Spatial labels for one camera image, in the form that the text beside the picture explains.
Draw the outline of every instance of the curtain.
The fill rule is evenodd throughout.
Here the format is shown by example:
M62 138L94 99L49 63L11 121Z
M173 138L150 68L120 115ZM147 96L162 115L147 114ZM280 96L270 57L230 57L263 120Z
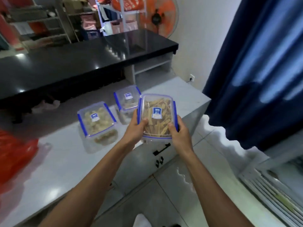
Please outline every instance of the curtain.
M303 0L242 0L203 93L209 124L264 151L303 127Z

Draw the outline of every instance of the forearm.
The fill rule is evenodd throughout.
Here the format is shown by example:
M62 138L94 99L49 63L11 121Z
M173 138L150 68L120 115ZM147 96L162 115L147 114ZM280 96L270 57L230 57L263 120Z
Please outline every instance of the forearm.
M118 142L43 220L40 227L90 226L125 155L132 147Z
M188 151L182 158L191 174L195 190L210 227L253 227L193 151Z

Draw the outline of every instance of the electrical outlet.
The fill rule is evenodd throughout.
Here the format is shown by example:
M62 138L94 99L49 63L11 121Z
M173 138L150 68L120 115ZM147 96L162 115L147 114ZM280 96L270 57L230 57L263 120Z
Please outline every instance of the electrical outlet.
M190 82L194 82L195 81L195 76L193 74L190 74L189 81Z

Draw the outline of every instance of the black counter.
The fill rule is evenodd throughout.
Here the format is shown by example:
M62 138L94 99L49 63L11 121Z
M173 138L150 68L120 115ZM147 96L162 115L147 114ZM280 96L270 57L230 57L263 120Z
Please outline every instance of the black counter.
M47 91L58 84L68 86L96 70L99 76L108 75L177 49L177 43L142 29L6 57L0 59L0 101L7 103L12 97Z

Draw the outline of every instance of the black handle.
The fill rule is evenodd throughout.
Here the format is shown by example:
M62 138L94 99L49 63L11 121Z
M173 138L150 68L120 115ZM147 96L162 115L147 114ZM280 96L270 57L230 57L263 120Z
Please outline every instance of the black handle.
M170 143L168 143L168 144L165 144L165 147L162 149L162 150L160 150L160 151L154 151L153 152L153 154L154 154L154 156L157 156L158 154L160 154L162 151L164 151L166 148L168 148L168 147L170 147L171 146L171 144Z

